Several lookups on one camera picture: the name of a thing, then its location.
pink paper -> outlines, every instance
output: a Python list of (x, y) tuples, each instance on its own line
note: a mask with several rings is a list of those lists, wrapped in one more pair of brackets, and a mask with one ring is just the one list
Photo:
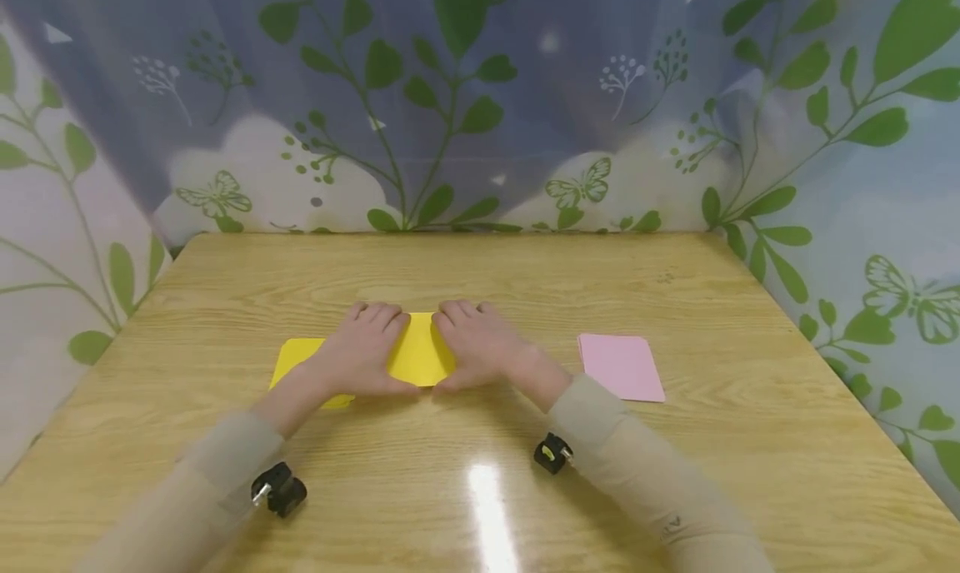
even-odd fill
[(650, 345), (639, 336), (580, 334), (583, 372), (624, 401), (665, 402)]

yellow paper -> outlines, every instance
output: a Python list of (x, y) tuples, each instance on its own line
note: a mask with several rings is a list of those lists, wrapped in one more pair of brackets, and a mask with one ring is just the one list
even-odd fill
[[(402, 381), (421, 388), (429, 388), (453, 373), (455, 362), (440, 331), (433, 325), (433, 313), (410, 313), (410, 325), (393, 348), (387, 372)], [(277, 366), (273, 369), (270, 387), (298, 364), (308, 359), (323, 344), (322, 338), (294, 338), (280, 348)], [(341, 395), (323, 404), (324, 409), (343, 408), (353, 396)]]

beige sleeve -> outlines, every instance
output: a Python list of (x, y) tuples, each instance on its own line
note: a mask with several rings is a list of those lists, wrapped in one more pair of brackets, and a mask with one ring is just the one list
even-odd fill
[(225, 417), (78, 562), (76, 573), (194, 573), (253, 508), (253, 479), (283, 438), (248, 411)]
[(550, 410), (583, 477), (658, 536), (677, 573), (772, 573), (737, 509), (669, 442), (588, 376)]

sheer curtain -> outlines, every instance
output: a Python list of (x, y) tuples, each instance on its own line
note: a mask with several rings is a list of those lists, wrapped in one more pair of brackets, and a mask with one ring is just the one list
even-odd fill
[(0, 471), (151, 231), (713, 230), (958, 512), (955, 3), (2, 0)]

wooden table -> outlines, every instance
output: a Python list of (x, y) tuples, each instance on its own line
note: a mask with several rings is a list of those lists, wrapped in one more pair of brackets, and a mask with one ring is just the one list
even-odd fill
[[(716, 237), (201, 235), (0, 487), (0, 569), (64, 571), (186, 442), (266, 389), (278, 348), (350, 303), (497, 303), (579, 370), (577, 334), (650, 341), (633, 404), (756, 524), (778, 571), (958, 571), (960, 525)], [(259, 512), (227, 571), (665, 571), (575, 471), (532, 464), (507, 388), (323, 411), (291, 441), (311, 497)]]

